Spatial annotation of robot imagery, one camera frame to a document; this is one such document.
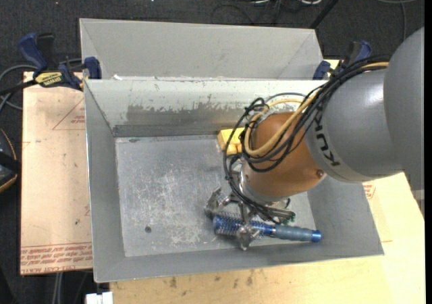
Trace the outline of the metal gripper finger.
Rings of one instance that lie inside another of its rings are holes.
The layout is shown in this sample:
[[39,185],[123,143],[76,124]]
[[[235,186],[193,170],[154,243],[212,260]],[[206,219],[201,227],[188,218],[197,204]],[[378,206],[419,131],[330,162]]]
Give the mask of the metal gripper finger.
[[239,229],[237,229],[235,237],[239,248],[243,251],[246,251],[250,244],[260,237],[260,235],[261,231],[258,228],[255,228],[251,224],[243,224],[239,227]]
[[216,188],[212,193],[204,211],[208,218],[214,216],[234,217],[237,214],[236,200],[233,193],[223,192],[221,187]]

